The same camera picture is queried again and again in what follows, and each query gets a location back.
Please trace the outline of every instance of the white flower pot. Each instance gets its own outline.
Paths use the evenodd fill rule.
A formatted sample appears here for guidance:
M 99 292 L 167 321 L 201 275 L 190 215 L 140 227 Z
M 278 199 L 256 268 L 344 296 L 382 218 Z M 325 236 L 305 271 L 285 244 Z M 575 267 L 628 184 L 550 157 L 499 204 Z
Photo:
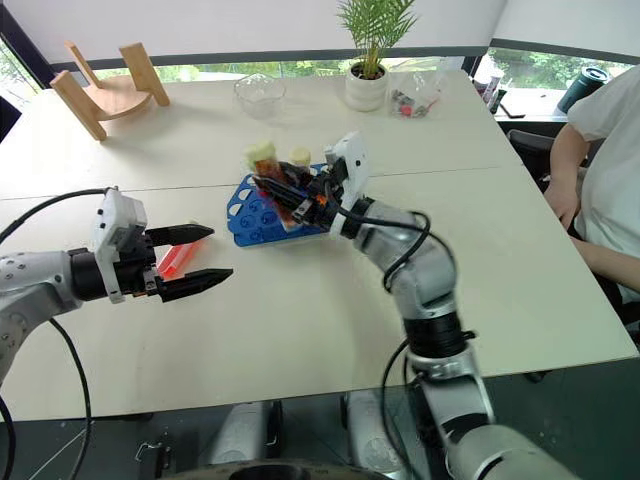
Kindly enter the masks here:
M 375 80 L 364 80 L 356 77 L 351 70 L 345 77 L 345 100 L 354 110 L 370 112 L 380 108 L 384 103 L 389 85 L 389 72 Z

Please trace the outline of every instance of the wooden stand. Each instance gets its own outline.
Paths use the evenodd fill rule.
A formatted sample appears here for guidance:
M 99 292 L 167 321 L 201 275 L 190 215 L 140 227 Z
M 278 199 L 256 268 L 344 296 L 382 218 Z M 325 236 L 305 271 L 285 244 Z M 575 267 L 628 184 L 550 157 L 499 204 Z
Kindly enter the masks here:
M 73 55 L 89 86 L 80 87 L 67 70 L 59 73 L 51 86 L 96 140 L 107 138 L 107 132 L 99 122 L 133 113 L 141 109 L 152 96 L 158 105 L 169 105 L 169 97 L 142 43 L 120 48 L 131 76 L 120 75 L 105 80 L 96 77 L 73 43 L 65 42 L 65 46 Z

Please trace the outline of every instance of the person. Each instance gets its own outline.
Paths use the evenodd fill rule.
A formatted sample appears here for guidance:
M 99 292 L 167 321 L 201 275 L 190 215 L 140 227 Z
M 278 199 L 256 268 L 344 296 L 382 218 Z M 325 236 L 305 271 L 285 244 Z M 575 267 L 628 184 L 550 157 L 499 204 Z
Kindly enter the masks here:
M 551 149 L 544 196 L 620 313 L 640 301 L 640 65 L 576 102 L 567 116 Z M 580 190 L 580 164 L 599 139 Z

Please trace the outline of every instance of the trees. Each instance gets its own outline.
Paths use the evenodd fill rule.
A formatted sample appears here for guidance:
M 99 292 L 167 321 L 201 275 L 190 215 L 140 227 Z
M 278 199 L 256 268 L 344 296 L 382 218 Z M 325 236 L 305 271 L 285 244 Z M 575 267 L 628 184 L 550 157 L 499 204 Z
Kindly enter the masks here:
M 168 65 L 154 67 L 158 78 L 163 83 L 169 82 L 192 82 L 198 79 L 198 69 L 194 65 Z M 117 75 L 130 75 L 128 68 L 109 68 L 106 70 L 96 70 L 96 76 L 103 80 Z
M 310 75 L 338 75 L 344 73 L 341 60 L 291 61 L 291 62 L 245 62 L 195 65 L 201 72 L 264 73 L 272 77 L 307 77 Z
M 0 93 L 3 97 L 21 110 L 39 91 L 40 87 L 29 72 L 0 40 Z
M 490 48 L 489 57 L 504 71 L 503 83 L 515 88 L 566 89 L 580 74 L 582 67 L 596 66 L 617 76 L 630 65 L 589 58 Z

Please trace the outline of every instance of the black cable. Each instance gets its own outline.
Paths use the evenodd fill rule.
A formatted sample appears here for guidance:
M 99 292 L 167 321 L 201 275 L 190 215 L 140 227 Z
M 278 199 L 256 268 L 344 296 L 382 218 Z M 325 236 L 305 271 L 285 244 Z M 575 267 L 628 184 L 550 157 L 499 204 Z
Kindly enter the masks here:
M 384 276 L 382 277 L 382 286 L 387 292 L 391 292 L 391 286 L 389 285 L 389 278 L 391 278 L 391 275 L 393 275 L 396 270 L 402 267 L 402 265 L 407 263 L 407 260 L 411 258 L 411 255 L 418 251 L 418 249 L 422 246 L 422 244 L 430 234 L 431 221 L 429 220 L 429 217 L 421 212 L 411 212 L 411 214 L 415 217 L 422 217 L 422 219 L 424 220 L 424 227 L 420 229 L 420 236 L 418 236 L 413 245 L 411 245 L 411 247 L 409 247 L 409 249 L 404 252 L 400 256 L 400 258 L 393 262 L 391 266 L 384 272 Z
M 424 226 L 423 227 L 419 227 L 417 225 L 412 225 L 410 223 L 394 222 L 394 221 L 390 221 L 390 220 L 383 220 L 383 219 L 380 219 L 380 218 L 365 217 L 363 215 L 358 215 L 356 213 L 350 212 L 349 210 L 343 208 L 342 205 L 340 205 L 340 203 L 338 203 L 338 201 L 333 196 L 333 192 L 331 191 L 331 185 L 329 184 L 329 181 L 325 182 L 324 191 L 325 191 L 325 195 L 326 195 L 327 199 L 329 200 L 329 202 L 337 207 L 338 213 L 340 215 L 350 219 L 350 220 L 353 220 L 354 222 L 357 222 L 357 223 L 360 223 L 360 224 L 379 225 L 379 226 L 382 226 L 382 227 L 404 228 L 406 230 L 412 230 L 414 232 L 420 232 L 420 236 L 413 243 L 413 245 L 411 245 L 411 247 L 409 247 L 409 249 L 407 249 L 407 251 L 404 252 L 400 256 L 400 258 L 398 258 L 395 262 L 393 262 L 391 264 L 391 266 L 389 268 L 387 268 L 387 270 L 384 272 L 384 275 L 382 277 L 382 286 L 384 287 L 384 289 L 387 292 L 390 292 L 391 291 L 391 287 L 389 286 L 389 278 L 391 278 L 391 275 L 393 275 L 396 272 L 396 270 L 398 270 L 402 265 L 404 265 L 407 262 L 407 260 L 409 260 L 409 258 L 411 258 L 411 255 L 413 255 L 414 253 L 416 253 L 418 251 L 418 249 L 422 246 L 424 241 L 430 235 L 431 220 L 429 220 L 429 217 L 427 215 L 425 215 L 424 213 L 422 213 L 422 212 L 413 212 L 413 211 L 411 212 L 411 214 L 414 217 L 421 217 L 422 220 L 424 221 Z M 436 237 L 436 239 L 440 243 L 442 243 L 442 245 L 447 249 L 448 253 L 451 255 L 451 251 L 449 250 L 449 248 L 446 245 L 444 245 L 442 240 L 440 240 L 437 237 Z
M 384 374 L 382 375 L 382 385 L 380 386 L 380 417 L 382 418 L 382 428 L 384 429 L 384 433 L 389 439 L 389 443 L 391 444 L 391 447 L 393 448 L 393 450 L 396 452 L 396 455 L 398 455 L 398 457 L 402 461 L 402 464 L 404 465 L 404 467 L 411 473 L 411 476 L 414 479 L 423 480 L 422 474 L 418 472 L 415 465 L 413 465 L 413 463 L 411 463 L 411 460 L 409 460 L 409 457 L 407 456 L 406 452 L 398 445 L 396 441 L 396 437 L 394 435 L 391 435 L 391 429 L 389 428 L 389 420 L 387 418 L 386 393 L 387 393 L 387 380 L 389 378 L 389 372 L 391 371 L 391 368 L 393 367 L 393 364 L 395 363 L 398 356 L 400 356 L 400 354 L 407 347 L 408 344 L 409 344 L 408 340 L 406 339 L 403 340 L 403 342 L 398 346 L 398 348 L 396 348 L 396 351 L 393 352 L 393 354 L 389 358 L 389 361 L 387 362 L 387 366 L 384 369 Z
M 404 228 L 406 230 L 413 230 L 414 232 L 422 232 L 423 230 L 417 225 L 412 225 L 411 223 L 394 222 L 393 220 L 383 220 L 381 218 L 365 217 L 363 215 L 358 215 L 357 213 L 350 212 L 349 210 L 344 208 L 342 205 L 340 205 L 340 202 L 338 202 L 338 200 L 336 200 L 336 198 L 333 196 L 333 192 L 331 191 L 331 185 L 328 180 L 324 183 L 324 192 L 325 192 L 325 196 L 327 197 L 327 200 L 329 200 L 329 202 L 332 203 L 338 209 L 338 213 L 340 215 L 348 218 L 349 220 L 353 220 L 356 223 L 361 223 L 365 225 L 379 225 L 381 227 Z
M 65 193 L 63 195 L 58 195 L 57 197 L 50 198 L 45 200 L 42 203 L 39 203 L 35 207 L 28 210 L 26 213 L 21 215 L 19 218 L 11 222 L 11 224 L 5 228 L 2 232 L 0 232 L 0 244 L 4 242 L 9 236 L 15 232 L 20 226 L 26 222 L 33 215 L 38 213 L 41 210 L 53 205 L 54 203 L 61 202 L 63 200 L 67 200 L 69 198 L 81 197 L 85 195 L 104 195 L 107 193 L 109 188 L 91 188 L 87 190 L 77 190 L 75 192 Z M 67 334 L 64 328 L 60 326 L 60 324 L 55 320 L 50 320 L 51 324 L 60 332 L 62 337 L 64 338 L 67 346 L 69 347 L 69 351 L 71 356 L 73 357 L 73 361 L 78 369 L 78 374 L 80 375 L 80 382 L 82 383 L 82 392 L 84 394 L 84 404 L 85 404 L 85 433 L 84 439 L 82 441 L 82 447 L 78 458 L 76 459 L 76 463 L 73 466 L 73 470 L 71 471 L 71 475 L 69 476 L 69 480 L 74 480 L 78 475 L 78 471 L 80 470 L 80 466 L 84 461 L 84 457 L 87 453 L 87 448 L 89 447 L 89 437 L 91 436 L 91 399 L 89 398 L 89 386 L 87 384 L 87 377 L 84 374 L 84 368 L 82 368 L 82 363 L 80 362 L 80 357 L 78 357 L 78 352 L 71 341 L 71 338 Z M 13 463 L 15 460 L 16 454 L 16 432 L 15 427 L 13 425 L 13 420 L 11 419 L 11 413 L 7 408 L 7 405 L 4 403 L 2 397 L 0 397 L 0 413 L 2 414 L 2 418 L 7 425 L 7 433 L 9 435 L 9 445 L 7 448 L 7 464 L 5 465 L 4 474 L 2 475 L 2 480 L 8 480 L 11 476 L 11 471 L 13 470 Z
M 442 245 L 442 248 L 445 249 L 445 251 L 447 252 L 447 255 L 449 255 L 449 258 L 451 258 L 451 261 L 455 263 L 456 259 L 453 256 L 453 252 L 451 251 L 451 248 L 449 248 L 449 245 L 447 245 L 445 243 L 444 240 L 442 240 L 442 238 L 440 238 L 438 235 L 436 235 L 435 233 L 431 233 L 429 234 L 430 237 L 433 237 L 436 242 L 438 242 L 440 245 Z
M 56 319 L 52 318 L 49 320 L 49 323 L 55 327 L 62 338 L 64 338 L 67 347 L 69 347 L 69 353 L 73 357 L 73 363 L 75 363 L 76 368 L 78 369 L 78 375 L 80 376 L 80 383 L 82 384 L 82 394 L 84 395 L 84 412 L 85 412 L 85 427 L 84 427 L 84 438 L 82 439 L 82 446 L 80 447 L 80 452 L 78 453 L 78 457 L 76 458 L 76 462 L 73 465 L 73 469 L 71 470 L 71 474 L 69 474 L 69 480 L 75 480 L 78 476 L 78 472 L 80 471 L 80 467 L 82 466 L 82 462 L 84 461 L 84 457 L 87 454 L 87 449 L 89 448 L 89 441 L 91 440 L 91 398 L 89 397 L 89 385 L 87 383 L 87 377 L 84 374 L 84 368 L 82 368 L 82 362 L 80 361 L 80 357 L 78 356 L 78 352 L 76 351 L 76 347 L 73 345 L 73 341 L 71 337 L 67 333 L 67 331 L 62 328 Z
M 67 200 L 68 198 L 81 197 L 84 195 L 104 195 L 105 193 L 107 193 L 107 190 L 108 188 L 91 188 L 88 190 L 78 190 L 75 192 L 65 193 L 63 195 L 58 195 L 57 197 L 53 197 L 48 200 L 45 200 L 44 202 L 33 207 L 24 215 L 20 216 L 20 218 L 11 222 L 11 225 L 9 225 L 7 228 L 5 228 L 2 231 L 2 233 L 0 233 L 0 244 L 2 244 L 2 242 L 4 242 L 7 238 L 9 238 L 9 235 L 15 232 L 20 227 L 20 225 L 22 225 L 24 222 L 26 222 L 30 217 L 38 213 L 40 210 L 44 210 L 45 208 L 53 205 L 54 203 L 61 202 L 62 200 Z
M 4 473 L 2 474 L 2 480 L 9 480 L 11 472 L 13 471 L 13 463 L 16 459 L 16 429 L 11 418 L 11 413 L 7 404 L 4 403 L 4 399 L 0 396 L 0 413 L 2 414 L 2 420 L 7 425 L 7 434 L 9 436 L 9 446 L 7 448 L 7 463 L 4 466 Z
M 409 385 L 409 372 L 407 371 L 407 367 L 409 367 L 409 356 L 405 354 L 402 360 L 402 382 L 404 383 L 405 389 Z

